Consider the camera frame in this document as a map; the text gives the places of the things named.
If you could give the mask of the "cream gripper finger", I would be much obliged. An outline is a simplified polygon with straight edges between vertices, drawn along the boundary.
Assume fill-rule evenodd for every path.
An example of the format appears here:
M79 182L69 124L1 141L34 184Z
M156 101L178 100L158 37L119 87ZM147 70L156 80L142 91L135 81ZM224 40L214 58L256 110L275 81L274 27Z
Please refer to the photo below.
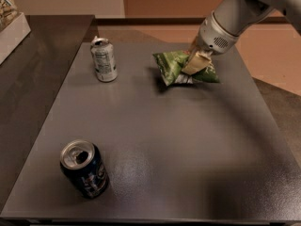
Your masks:
M188 49L189 52L189 59L192 59L198 50L198 36L195 36L194 40L190 44L190 47Z
M188 59L188 62L182 68L182 72L193 75L200 72L210 65L212 62L211 54L204 51L196 51Z

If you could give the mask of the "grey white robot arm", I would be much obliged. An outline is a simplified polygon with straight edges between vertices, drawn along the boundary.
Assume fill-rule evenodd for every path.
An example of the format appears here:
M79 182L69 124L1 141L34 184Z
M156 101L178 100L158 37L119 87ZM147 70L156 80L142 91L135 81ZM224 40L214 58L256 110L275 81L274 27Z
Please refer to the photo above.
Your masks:
M193 75L225 54L251 25L278 10L301 34L301 0L222 0L199 27L182 72Z

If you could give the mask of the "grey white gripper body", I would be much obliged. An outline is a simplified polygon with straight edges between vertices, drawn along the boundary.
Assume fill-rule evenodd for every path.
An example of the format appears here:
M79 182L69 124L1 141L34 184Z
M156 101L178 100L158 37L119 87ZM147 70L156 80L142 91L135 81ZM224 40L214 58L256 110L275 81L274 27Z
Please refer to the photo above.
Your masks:
M197 45L213 55L221 55L225 54L237 40L237 36L231 35L218 23L212 12L199 27Z

